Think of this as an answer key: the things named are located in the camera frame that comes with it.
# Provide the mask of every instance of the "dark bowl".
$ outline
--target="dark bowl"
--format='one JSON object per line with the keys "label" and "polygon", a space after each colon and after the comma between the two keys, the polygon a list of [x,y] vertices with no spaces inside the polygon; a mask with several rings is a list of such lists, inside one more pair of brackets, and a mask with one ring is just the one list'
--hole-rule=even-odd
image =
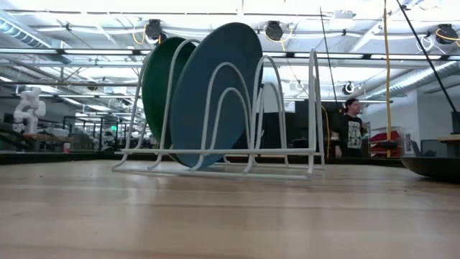
{"label": "dark bowl", "polygon": [[460,181],[460,158],[401,157],[402,164],[414,173],[443,181]]}

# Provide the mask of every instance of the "graphic t-shirt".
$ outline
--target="graphic t-shirt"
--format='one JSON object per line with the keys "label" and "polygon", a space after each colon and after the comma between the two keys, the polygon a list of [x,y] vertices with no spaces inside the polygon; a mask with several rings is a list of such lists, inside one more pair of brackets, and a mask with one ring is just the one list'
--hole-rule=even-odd
{"label": "graphic t-shirt", "polygon": [[362,145],[362,120],[348,114],[340,115],[333,121],[332,131],[339,134],[341,151],[344,156],[348,153],[359,153]]}
{"label": "graphic t-shirt", "polygon": [[353,120],[349,119],[348,121],[348,141],[346,143],[346,147],[361,148],[361,123],[354,120],[356,118],[351,118]]}

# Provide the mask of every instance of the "white wire dish rack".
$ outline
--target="white wire dish rack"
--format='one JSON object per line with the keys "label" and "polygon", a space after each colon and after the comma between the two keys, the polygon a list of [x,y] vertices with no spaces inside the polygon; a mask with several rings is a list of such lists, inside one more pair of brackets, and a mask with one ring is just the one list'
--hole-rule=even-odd
{"label": "white wire dish rack", "polygon": [[[309,176],[313,173],[313,157],[315,155],[319,155],[321,157],[321,167],[318,169],[324,169],[324,146],[322,145],[323,143],[323,125],[322,125],[322,114],[321,114],[321,91],[320,91],[320,85],[319,85],[319,69],[318,69],[318,58],[316,56],[316,51],[315,49],[312,49],[310,52],[310,63],[309,63],[309,77],[308,77],[308,148],[288,148],[287,142],[286,142],[286,128],[285,128],[285,109],[284,109],[284,99],[282,95],[282,87],[281,87],[281,80],[280,80],[280,75],[278,73],[277,66],[273,59],[269,56],[263,56],[260,58],[259,63],[257,65],[256,69],[256,75],[254,78],[254,86],[253,86],[253,96],[252,96],[252,103],[249,101],[249,94],[248,94],[248,88],[247,85],[243,79],[242,74],[238,70],[238,68],[233,65],[232,63],[228,62],[223,62],[219,64],[215,69],[214,72],[209,80],[208,84],[208,93],[207,93],[207,99],[206,99],[206,110],[205,110],[205,116],[203,118],[203,131],[202,131],[202,138],[201,138],[201,148],[196,149],[196,150],[175,150],[173,147],[170,149],[165,149],[165,133],[166,133],[166,125],[167,125],[167,118],[168,114],[170,111],[170,98],[171,98],[171,89],[172,89],[172,84],[173,84],[173,73],[174,73],[174,67],[175,67],[175,61],[176,58],[178,57],[179,52],[181,49],[188,44],[189,42],[196,42],[199,43],[198,40],[186,40],[182,42],[177,50],[174,53],[174,56],[172,57],[172,62],[170,66],[170,74],[169,74],[169,81],[167,85],[167,93],[166,93],[166,104],[165,104],[165,114],[164,114],[164,119],[163,119],[163,124],[162,124],[162,134],[161,134],[161,140],[160,142],[160,148],[159,149],[152,149],[152,150],[145,150],[145,149],[140,149],[140,144],[141,141],[137,144],[137,146],[133,149],[129,149],[129,142],[130,142],[130,137],[127,138],[126,140],[126,148],[122,150],[123,152],[123,158],[119,163],[117,163],[114,167],[114,171],[124,171],[124,172],[145,172],[145,173],[161,173],[161,174],[173,174],[173,175],[181,175],[181,176],[204,176],[204,177],[222,177],[222,178],[265,178],[265,179],[280,179],[280,180],[308,180]],[[140,75],[143,75],[144,73],[144,68],[146,64],[146,60],[148,60],[149,57],[145,58],[144,64],[142,65],[141,73]],[[273,83],[266,84],[264,88],[261,89],[259,93],[258,91],[258,85],[259,85],[259,75],[260,71],[263,65],[264,60],[269,60],[272,64],[273,69],[275,69],[275,73],[277,76],[277,86],[274,85]],[[208,118],[209,118],[209,107],[210,107],[210,100],[211,100],[211,92],[213,88],[213,82],[214,78],[216,77],[217,72],[225,67],[228,66],[232,68],[239,76],[241,80],[241,84],[244,86],[244,93],[241,93],[238,91],[236,88],[233,87],[228,87],[220,96],[219,101],[218,101],[218,109],[216,113],[216,120],[215,120],[215,125],[213,127],[213,135],[211,139],[211,144],[209,147],[206,147],[206,134],[208,130]],[[138,83],[137,83],[137,89],[136,89],[136,94],[135,94],[135,100],[134,100],[134,106],[132,110],[132,115],[131,115],[131,122],[129,123],[129,133],[128,136],[131,136],[132,133],[132,127],[134,124],[134,115],[136,114],[137,111],[137,100],[139,99],[139,90],[142,85],[142,77],[139,77]],[[263,116],[258,117],[258,123],[256,124],[256,113],[257,113],[257,105],[259,105],[259,113],[263,114],[264,112],[264,98],[263,98],[263,93],[265,87],[272,87],[275,92],[275,101],[277,103],[277,108],[278,108],[278,118],[279,118],[279,126],[280,126],[280,139],[281,139],[281,148],[275,148],[275,149],[261,149],[260,148],[260,143],[261,143],[261,137],[262,137],[262,120]],[[244,110],[244,119],[245,119],[245,126],[246,126],[246,135],[247,135],[247,146],[249,148],[247,149],[228,149],[228,150],[217,150],[214,149],[214,145],[216,142],[216,138],[219,137],[217,136],[217,129],[219,125],[219,117],[220,117],[220,111],[221,111],[221,106],[222,106],[222,101],[224,100],[225,96],[233,92],[235,93],[238,97],[239,100],[241,101],[241,105]],[[139,136],[140,139],[144,137],[145,134],[145,127],[147,126],[147,122],[144,122],[142,126],[142,133]],[[318,138],[319,138],[319,153],[316,153],[316,130],[318,130]],[[122,165],[127,161],[128,155],[134,154],[134,153],[152,153],[152,154],[157,154],[157,159],[156,161],[151,165],[146,168],[125,168],[122,167]],[[167,154],[199,154],[199,160],[198,163],[190,168],[185,168],[183,170],[178,170],[178,169],[164,169],[160,168],[158,165],[162,161],[163,155]],[[215,163],[214,165],[210,166],[209,168],[206,168],[204,171],[201,169],[201,165],[203,162],[203,159],[210,154],[238,154],[238,155],[249,155],[249,159],[247,163],[241,164],[241,163],[230,163],[224,156],[224,161],[225,163]],[[262,165],[258,164],[255,161],[255,155],[284,155],[285,158],[285,163],[282,165]],[[288,162],[288,155],[307,155],[308,156],[308,166],[306,165],[291,165]],[[241,170],[241,166],[244,167],[242,171],[239,172],[225,172],[222,173],[221,171],[215,170],[217,169],[216,167],[222,166],[222,165],[238,165]],[[252,169],[254,167],[258,168],[285,168],[285,169],[304,169],[305,174],[296,175],[294,174],[263,174],[263,173],[252,173]]]}

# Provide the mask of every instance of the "yellow pole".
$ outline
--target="yellow pole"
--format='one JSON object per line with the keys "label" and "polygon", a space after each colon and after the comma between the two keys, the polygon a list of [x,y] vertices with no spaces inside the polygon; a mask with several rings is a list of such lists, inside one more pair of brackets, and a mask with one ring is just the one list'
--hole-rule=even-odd
{"label": "yellow pole", "polygon": [[[388,48],[388,31],[387,31],[387,0],[384,0],[383,6],[383,34],[385,36],[385,54],[387,56],[387,140],[391,140],[391,110],[390,110],[390,57]],[[387,158],[390,157],[390,150],[387,150]]]}

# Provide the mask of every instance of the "man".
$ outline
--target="man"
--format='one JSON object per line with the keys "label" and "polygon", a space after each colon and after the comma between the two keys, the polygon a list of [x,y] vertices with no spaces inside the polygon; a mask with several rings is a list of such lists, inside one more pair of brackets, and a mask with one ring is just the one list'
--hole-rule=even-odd
{"label": "man", "polygon": [[335,147],[336,158],[360,158],[362,134],[367,131],[362,120],[358,118],[359,100],[349,99],[345,102],[345,114],[333,121],[332,140],[338,140]]}

